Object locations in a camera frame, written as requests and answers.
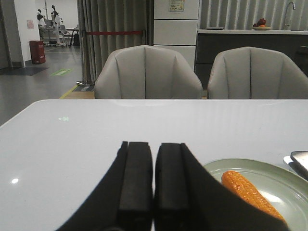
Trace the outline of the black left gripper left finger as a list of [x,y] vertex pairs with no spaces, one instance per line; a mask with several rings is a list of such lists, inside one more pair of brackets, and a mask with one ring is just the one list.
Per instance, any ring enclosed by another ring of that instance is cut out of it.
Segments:
[[149,231],[153,163],[146,142],[124,141],[112,165],[60,231]]

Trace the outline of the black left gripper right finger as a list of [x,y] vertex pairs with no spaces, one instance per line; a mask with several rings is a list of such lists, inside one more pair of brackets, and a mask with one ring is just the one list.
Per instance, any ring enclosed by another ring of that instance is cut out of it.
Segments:
[[287,225],[231,193],[186,144],[161,144],[155,166],[157,231],[286,231]]

